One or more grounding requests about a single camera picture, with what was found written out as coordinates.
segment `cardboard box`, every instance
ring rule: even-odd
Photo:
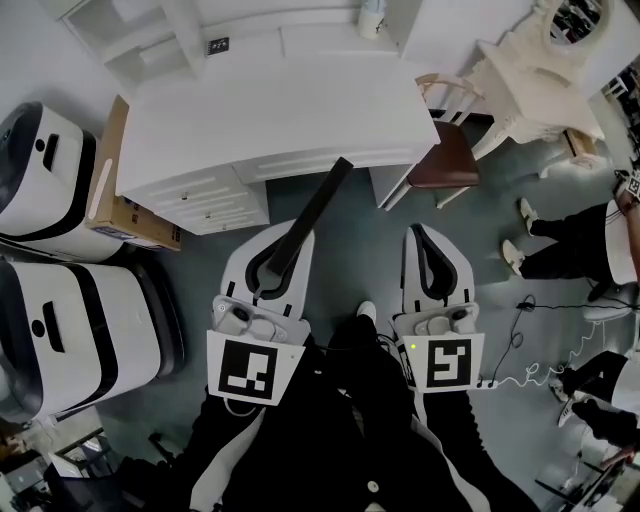
[[[89,189],[85,225],[130,244],[155,250],[180,250],[180,228],[153,212],[116,197],[116,177],[129,105],[118,96],[98,147]]]

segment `wooden chair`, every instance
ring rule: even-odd
[[[440,136],[440,144],[435,145],[411,170],[404,183],[389,198],[385,205],[387,211],[393,208],[412,187],[459,188],[455,193],[438,202],[438,208],[442,208],[480,182],[476,158],[460,125],[482,99],[482,94],[468,80],[452,75],[432,73],[417,78],[416,82],[425,101],[429,90],[436,84],[444,84],[452,89],[447,98],[446,112],[442,117],[434,120]]]

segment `white shoe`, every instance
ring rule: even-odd
[[[375,324],[376,323],[376,305],[370,300],[366,300],[358,306],[358,312],[356,313],[356,315],[357,316],[366,315],[369,318],[371,318],[371,320],[373,320],[373,323]]]
[[[531,226],[533,223],[538,220],[538,212],[536,212],[529,201],[527,201],[524,197],[518,200],[518,209],[520,210],[520,215],[524,219],[524,222],[527,226],[527,231],[529,232],[529,236],[533,236],[531,234]]]
[[[509,240],[502,242],[502,257],[516,274],[522,275],[520,267],[524,263],[524,253],[518,250]]]
[[[569,395],[564,392],[562,381],[560,379],[552,379],[549,381],[549,389],[559,402],[567,403],[569,401]]]
[[[558,416],[558,427],[560,428],[564,427],[564,424],[569,420],[569,418],[574,416],[572,407],[573,407],[573,404],[575,403],[576,403],[576,400],[574,398],[571,398],[565,404],[564,408],[562,409],[562,412],[560,413],[560,416]]]

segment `white dresser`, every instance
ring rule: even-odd
[[[286,58],[281,45],[279,34],[236,40],[199,81],[136,99],[117,194],[216,233],[268,223],[266,180],[326,172],[340,156],[377,169],[380,204],[397,181],[385,169],[408,172],[439,141],[397,56]]]

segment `brown chair seat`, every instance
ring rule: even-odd
[[[409,173],[407,181],[417,188],[461,188],[480,183],[478,165],[471,146],[459,126],[434,121],[440,144]]]

